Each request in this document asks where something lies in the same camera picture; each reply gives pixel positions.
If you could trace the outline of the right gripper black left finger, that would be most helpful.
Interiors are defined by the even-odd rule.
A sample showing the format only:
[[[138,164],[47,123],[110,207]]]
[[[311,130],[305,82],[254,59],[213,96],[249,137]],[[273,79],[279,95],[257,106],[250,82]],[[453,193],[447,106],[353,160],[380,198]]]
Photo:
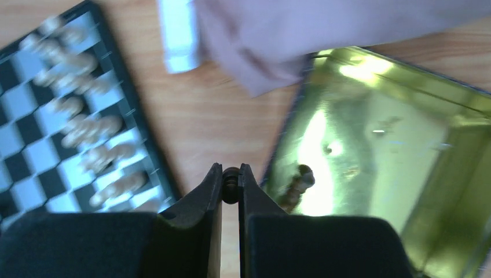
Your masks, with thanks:
[[[162,213],[42,213],[1,235],[2,277],[219,277],[222,166]]]

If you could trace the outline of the yellow transparent piece tray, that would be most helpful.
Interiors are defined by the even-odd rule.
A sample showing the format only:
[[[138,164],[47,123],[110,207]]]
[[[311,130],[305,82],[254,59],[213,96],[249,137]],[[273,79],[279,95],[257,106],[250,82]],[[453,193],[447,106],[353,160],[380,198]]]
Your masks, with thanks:
[[[316,53],[261,185],[298,166],[295,214],[369,215],[401,237],[417,277],[478,277],[490,258],[490,93],[367,48]]]

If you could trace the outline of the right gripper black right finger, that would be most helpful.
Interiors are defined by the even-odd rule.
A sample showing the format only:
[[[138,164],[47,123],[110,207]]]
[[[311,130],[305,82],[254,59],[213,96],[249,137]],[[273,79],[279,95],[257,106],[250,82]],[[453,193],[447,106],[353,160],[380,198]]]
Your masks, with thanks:
[[[412,277],[401,239],[385,220],[289,215],[238,176],[241,277]]]

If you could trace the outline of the black white chess board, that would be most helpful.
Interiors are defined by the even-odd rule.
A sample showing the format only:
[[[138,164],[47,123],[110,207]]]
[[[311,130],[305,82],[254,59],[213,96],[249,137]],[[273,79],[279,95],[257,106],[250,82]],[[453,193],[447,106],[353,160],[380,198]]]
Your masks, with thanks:
[[[34,83],[41,70],[63,72],[61,65],[22,50],[14,41],[1,49],[1,229],[29,211],[93,213],[129,211],[148,200],[158,210],[180,197],[174,176],[148,126],[140,98],[109,25],[98,4],[83,1],[62,15],[68,26],[86,32],[66,48],[97,59],[93,77],[106,81],[105,94],[79,95],[73,87]],[[80,167],[87,144],[62,144],[68,112],[55,112],[56,98],[78,100],[81,114],[94,120],[118,116],[121,129],[98,144],[135,146],[135,154],[110,163],[99,173]]]

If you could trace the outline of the dark chess piece cluster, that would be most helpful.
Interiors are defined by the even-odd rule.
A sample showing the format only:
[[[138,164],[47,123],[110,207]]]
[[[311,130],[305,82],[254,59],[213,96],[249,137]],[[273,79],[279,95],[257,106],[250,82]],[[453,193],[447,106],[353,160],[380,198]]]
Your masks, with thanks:
[[[229,167],[222,174],[222,201],[227,204],[238,202],[239,194],[239,173],[237,167]]]

